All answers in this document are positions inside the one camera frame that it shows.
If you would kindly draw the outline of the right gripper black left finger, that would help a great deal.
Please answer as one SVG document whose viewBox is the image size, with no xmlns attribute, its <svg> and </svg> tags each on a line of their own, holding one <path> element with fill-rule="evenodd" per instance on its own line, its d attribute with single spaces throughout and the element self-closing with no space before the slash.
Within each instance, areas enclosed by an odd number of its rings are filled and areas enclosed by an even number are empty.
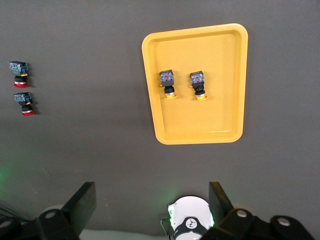
<svg viewBox="0 0 320 240">
<path fill-rule="evenodd" d="M 85 182 L 62 208 L 44 211 L 22 224 L 13 217 L 0 220 L 2 240 L 78 240 L 97 206 L 96 185 Z"/>
</svg>

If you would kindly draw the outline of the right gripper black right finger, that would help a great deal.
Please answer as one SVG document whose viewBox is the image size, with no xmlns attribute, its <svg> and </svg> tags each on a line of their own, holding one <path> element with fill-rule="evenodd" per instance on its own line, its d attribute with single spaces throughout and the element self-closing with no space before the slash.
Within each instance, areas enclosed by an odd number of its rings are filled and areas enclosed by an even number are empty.
<svg viewBox="0 0 320 240">
<path fill-rule="evenodd" d="M 214 226 L 203 240 L 313 240 L 314 237 L 295 218 L 275 215 L 269 222 L 250 211 L 235 208 L 219 182 L 209 183 L 209 209 Z"/>
</svg>

